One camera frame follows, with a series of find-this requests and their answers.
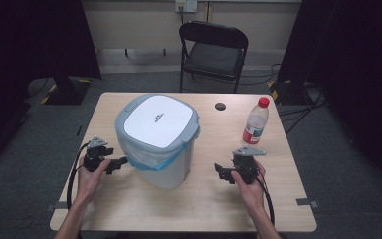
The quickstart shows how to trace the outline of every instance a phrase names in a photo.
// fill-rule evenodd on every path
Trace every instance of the chair backrest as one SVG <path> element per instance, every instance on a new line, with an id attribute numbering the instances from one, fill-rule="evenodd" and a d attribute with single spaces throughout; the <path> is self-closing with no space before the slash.
<path id="1" fill-rule="evenodd" d="M 247 51 L 248 39 L 246 35 L 234 27 L 191 21 L 182 24 L 179 36 L 183 46 L 185 40 L 204 44 L 218 45 L 228 48 L 244 49 Z"/>

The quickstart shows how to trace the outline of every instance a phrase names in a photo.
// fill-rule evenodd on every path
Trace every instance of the trash can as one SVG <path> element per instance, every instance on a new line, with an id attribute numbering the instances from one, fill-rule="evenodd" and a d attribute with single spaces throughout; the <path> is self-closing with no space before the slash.
<path id="1" fill-rule="evenodd" d="M 138 174 L 156 186 L 175 188 L 190 171 L 198 120 L 187 103 L 146 94 L 125 106 L 115 128 L 120 147 Z"/>

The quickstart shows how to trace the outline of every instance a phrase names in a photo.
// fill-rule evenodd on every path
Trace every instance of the plastic water bottle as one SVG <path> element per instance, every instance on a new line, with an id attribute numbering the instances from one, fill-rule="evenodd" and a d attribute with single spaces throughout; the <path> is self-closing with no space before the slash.
<path id="1" fill-rule="evenodd" d="M 269 118 L 269 99 L 259 98 L 259 102 L 248 114 L 247 125 L 244 128 L 243 141 L 247 144 L 256 144 L 259 142 Z"/>

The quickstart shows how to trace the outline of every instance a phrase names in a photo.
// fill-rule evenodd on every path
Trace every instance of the white trash can lid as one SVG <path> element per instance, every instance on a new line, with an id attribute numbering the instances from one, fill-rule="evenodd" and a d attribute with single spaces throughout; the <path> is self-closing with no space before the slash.
<path id="1" fill-rule="evenodd" d="M 122 149 L 126 144 L 157 154 L 171 153 L 198 137 L 197 112 L 187 103 L 160 94 L 130 102 L 115 120 Z"/>
<path id="2" fill-rule="evenodd" d="M 184 131 L 193 111 L 166 96 L 153 96 L 141 103 L 124 124 L 125 132 L 143 143 L 165 148 Z"/>

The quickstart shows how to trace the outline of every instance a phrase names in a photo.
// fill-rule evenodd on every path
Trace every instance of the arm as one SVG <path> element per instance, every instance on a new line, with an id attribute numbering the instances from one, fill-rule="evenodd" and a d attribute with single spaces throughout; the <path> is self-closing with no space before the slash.
<path id="1" fill-rule="evenodd" d="M 78 171 L 79 185 L 76 199 L 74 199 L 71 209 L 68 211 L 61 228 L 58 230 L 55 239 L 59 238 L 77 238 L 83 216 L 89 202 L 100 184 L 100 178 L 103 172 L 110 164 L 110 160 L 103 161 L 98 169 L 94 172 L 87 171 L 84 167 L 80 167 Z"/>
<path id="2" fill-rule="evenodd" d="M 257 167 L 260 173 L 263 175 L 266 173 L 265 169 L 256 161 Z M 241 175 L 237 171 L 231 172 L 232 177 L 238 184 L 241 191 L 241 197 L 247 207 L 248 214 L 253 220 L 257 229 L 257 234 L 261 239 L 281 238 L 275 226 L 269 219 L 268 214 L 264 207 L 263 191 L 259 184 L 254 181 L 252 184 L 247 185 Z M 258 179 L 263 181 L 261 175 L 258 175 Z"/>

